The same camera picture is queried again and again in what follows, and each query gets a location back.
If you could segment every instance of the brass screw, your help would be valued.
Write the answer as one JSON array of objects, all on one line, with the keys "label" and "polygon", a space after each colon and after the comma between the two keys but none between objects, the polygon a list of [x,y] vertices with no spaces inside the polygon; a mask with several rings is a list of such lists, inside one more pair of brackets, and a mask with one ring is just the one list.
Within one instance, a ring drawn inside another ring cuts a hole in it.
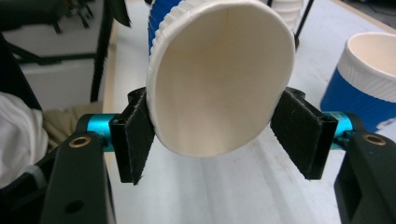
[{"label": "brass screw", "polygon": [[373,134],[365,134],[363,136],[363,139],[371,144],[378,145],[378,146],[384,146],[387,144],[387,142],[384,139],[382,139],[376,135],[373,135]]},{"label": "brass screw", "polygon": [[83,137],[75,138],[72,141],[70,141],[69,146],[73,147],[73,148],[85,147],[90,142],[91,142],[91,138],[90,137],[83,136]]}]

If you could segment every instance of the white table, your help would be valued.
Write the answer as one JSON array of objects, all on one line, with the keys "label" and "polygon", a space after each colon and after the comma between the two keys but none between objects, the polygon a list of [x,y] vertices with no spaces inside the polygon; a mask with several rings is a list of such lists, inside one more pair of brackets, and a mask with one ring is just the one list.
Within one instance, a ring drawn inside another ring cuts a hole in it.
[{"label": "white table", "polygon": [[[149,62],[144,3],[129,3],[132,29],[113,31],[105,112],[121,112],[127,93],[145,86]],[[318,107],[347,39],[385,32],[332,1],[318,0],[300,36],[290,87]],[[106,155],[118,223],[339,223],[333,182],[343,151],[331,151],[319,181],[307,181],[267,127],[254,141],[213,158],[179,156],[154,140],[138,186],[121,184]]]}]

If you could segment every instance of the white cloth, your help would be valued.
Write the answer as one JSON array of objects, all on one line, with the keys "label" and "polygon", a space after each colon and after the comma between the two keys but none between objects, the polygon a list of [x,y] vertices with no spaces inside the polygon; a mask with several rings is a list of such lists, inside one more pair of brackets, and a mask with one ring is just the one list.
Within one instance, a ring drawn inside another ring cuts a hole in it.
[{"label": "white cloth", "polygon": [[49,140],[42,122],[41,111],[0,92],[0,188],[44,157]]}]

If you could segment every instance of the blue cup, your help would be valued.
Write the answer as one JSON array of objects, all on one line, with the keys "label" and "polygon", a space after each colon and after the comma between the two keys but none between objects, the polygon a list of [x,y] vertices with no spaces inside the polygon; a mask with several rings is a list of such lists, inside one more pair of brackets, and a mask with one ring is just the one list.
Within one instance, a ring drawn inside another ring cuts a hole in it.
[{"label": "blue cup", "polygon": [[350,37],[320,109],[354,113],[373,133],[390,126],[396,120],[395,52],[396,35]]}]

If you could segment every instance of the beige fabric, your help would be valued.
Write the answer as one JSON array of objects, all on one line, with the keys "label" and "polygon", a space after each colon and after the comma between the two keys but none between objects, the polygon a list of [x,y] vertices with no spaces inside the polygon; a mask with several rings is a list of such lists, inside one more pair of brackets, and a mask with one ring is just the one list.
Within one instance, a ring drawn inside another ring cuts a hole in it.
[{"label": "beige fabric", "polygon": [[57,147],[74,132],[79,118],[85,114],[102,113],[102,108],[102,102],[95,102],[89,105],[72,106],[65,111],[44,111],[43,128],[49,135],[49,150]]}]

